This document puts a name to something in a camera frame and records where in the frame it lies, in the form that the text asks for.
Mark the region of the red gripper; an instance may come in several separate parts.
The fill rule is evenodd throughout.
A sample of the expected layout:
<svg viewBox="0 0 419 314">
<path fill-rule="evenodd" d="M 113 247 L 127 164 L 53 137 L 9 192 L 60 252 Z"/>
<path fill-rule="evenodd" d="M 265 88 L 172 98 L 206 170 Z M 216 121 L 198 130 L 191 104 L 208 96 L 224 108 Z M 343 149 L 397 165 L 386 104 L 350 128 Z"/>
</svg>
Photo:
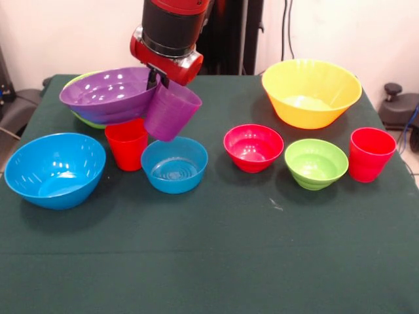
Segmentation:
<svg viewBox="0 0 419 314">
<path fill-rule="evenodd" d="M 130 41 L 130 52 L 149 68 L 146 90 L 156 87 L 157 76 L 165 88 L 169 88 L 171 80 L 185 86 L 196 77 L 204 57 L 196 51 L 195 46 L 184 56 L 163 54 L 158 51 L 160 48 L 162 46 L 148 38 L 142 26 L 136 27 Z"/>
</svg>

